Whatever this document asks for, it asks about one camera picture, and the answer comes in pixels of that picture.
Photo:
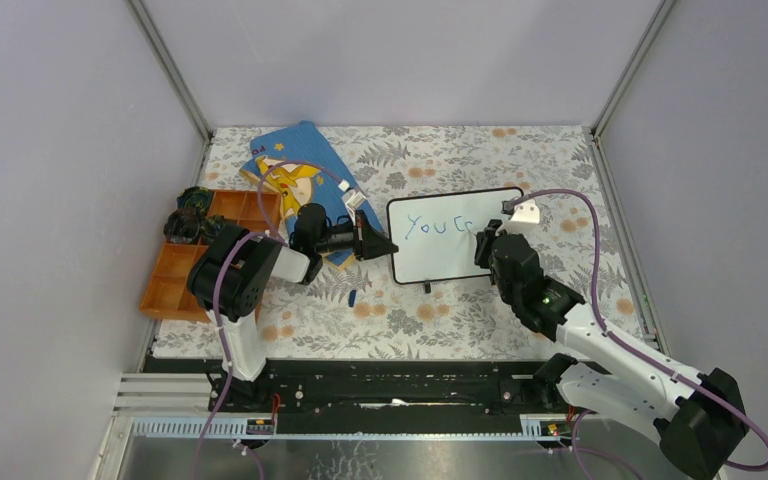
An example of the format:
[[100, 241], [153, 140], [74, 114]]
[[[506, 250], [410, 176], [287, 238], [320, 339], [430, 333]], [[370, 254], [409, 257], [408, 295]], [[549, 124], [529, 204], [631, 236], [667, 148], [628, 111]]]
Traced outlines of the white whiteboard black frame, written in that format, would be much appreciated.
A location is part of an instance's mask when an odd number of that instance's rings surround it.
[[386, 205], [393, 279], [400, 285], [485, 276], [475, 265], [476, 235], [502, 219], [502, 203], [519, 198], [518, 187], [404, 197]]

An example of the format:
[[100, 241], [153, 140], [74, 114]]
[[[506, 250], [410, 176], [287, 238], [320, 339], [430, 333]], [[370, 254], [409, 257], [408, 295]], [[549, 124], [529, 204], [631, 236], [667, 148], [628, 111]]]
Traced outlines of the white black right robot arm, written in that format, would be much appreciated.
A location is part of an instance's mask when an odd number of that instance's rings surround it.
[[711, 479], [728, 463], [750, 430], [730, 374], [702, 373], [614, 328], [595, 303], [544, 273], [514, 223], [492, 219], [476, 240], [475, 265], [488, 270], [520, 323], [607, 371], [554, 355], [533, 386], [539, 407], [557, 412], [570, 403], [609, 416], [653, 441], [692, 479]]

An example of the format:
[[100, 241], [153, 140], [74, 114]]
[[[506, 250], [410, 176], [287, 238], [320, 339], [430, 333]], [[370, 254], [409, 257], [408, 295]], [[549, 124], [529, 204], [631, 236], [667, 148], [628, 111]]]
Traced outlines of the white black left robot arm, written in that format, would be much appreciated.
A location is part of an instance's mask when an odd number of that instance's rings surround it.
[[289, 243], [237, 225], [222, 228], [192, 267], [186, 289], [218, 329], [223, 368], [235, 378], [232, 398], [248, 411], [269, 401], [270, 385], [259, 377], [266, 354], [256, 326], [256, 309], [268, 282], [281, 279], [310, 284], [324, 264], [323, 256], [350, 249], [359, 260], [395, 254], [399, 247], [357, 210], [332, 223], [325, 208], [301, 208]]

